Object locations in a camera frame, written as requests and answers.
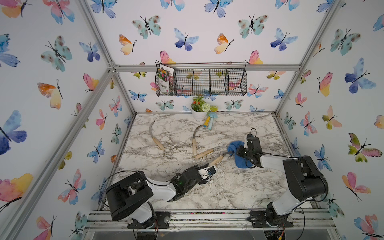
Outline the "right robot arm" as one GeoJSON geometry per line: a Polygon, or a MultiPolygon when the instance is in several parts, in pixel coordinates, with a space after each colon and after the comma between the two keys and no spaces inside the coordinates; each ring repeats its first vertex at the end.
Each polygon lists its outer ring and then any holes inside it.
{"type": "Polygon", "coordinates": [[[290,214],[307,201],[326,196],[329,185],[324,175],[309,156],[286,157],[263,152],[260,139],[249,133],[235,151],[237,167],[264,168],[285,174],[288,190],[270,202],[266,209],[266,222],[270,226],[282,224],[290,214]]]}

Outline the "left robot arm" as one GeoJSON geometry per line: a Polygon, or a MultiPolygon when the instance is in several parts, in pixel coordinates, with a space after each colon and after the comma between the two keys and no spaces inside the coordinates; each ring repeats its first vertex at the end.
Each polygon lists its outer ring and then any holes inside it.
{"type": "Polygon", "coordinates": [[[215,166],[210,164],[194,165],[169,181],[160,182],[150,179],[143,171],[132,171],[105,191],[112,221],[130,218],[144,229],[152,227],[158,217],[150,200],[175,202],[196,185],[210,182],[216,172],[215,166]]]}

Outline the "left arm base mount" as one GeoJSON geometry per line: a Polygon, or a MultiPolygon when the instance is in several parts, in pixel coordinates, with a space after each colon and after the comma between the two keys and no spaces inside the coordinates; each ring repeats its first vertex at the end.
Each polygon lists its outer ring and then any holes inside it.
{"type": "Polygon", "coordinates": [[[128,229],[148,229],[157,227],[168,229],[171,221],[171,213],[167,211],[155,211],[150,202],[145,202],[128,217],[128,229]]]}

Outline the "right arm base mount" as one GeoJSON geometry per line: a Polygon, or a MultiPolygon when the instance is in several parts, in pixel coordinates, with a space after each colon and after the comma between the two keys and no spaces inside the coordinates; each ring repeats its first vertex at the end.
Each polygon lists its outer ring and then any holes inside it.
{"type": "Polygon", "coordinates": [[[264,211],[250,211],[250,216],[246,218],[253,228],[292,228],[294,224],[288,221],[291,214],[278,215],[270,202],[264,211]]]}

